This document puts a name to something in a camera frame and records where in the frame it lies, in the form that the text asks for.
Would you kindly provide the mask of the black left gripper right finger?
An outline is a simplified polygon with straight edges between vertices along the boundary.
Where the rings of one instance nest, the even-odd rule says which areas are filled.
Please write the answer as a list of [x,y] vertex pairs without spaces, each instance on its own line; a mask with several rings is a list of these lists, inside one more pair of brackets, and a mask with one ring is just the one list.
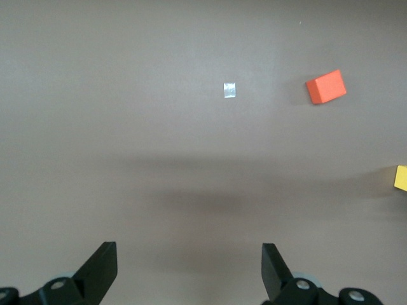
[[380,304],[381,300],[361,288],[347,287],[338,295],[327,293],[314,277],[292,273],[273,243],[262,244],[261,277],[268,295],[265,304]]

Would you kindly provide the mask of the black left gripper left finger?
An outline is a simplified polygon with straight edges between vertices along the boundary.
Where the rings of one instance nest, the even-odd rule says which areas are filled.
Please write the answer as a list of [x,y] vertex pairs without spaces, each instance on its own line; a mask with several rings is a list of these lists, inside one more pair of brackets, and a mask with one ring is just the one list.
[[117,274],[116,242],[106,241],[71,277],[50,280],[25,296],[2,287],[1,304],[100,304]]

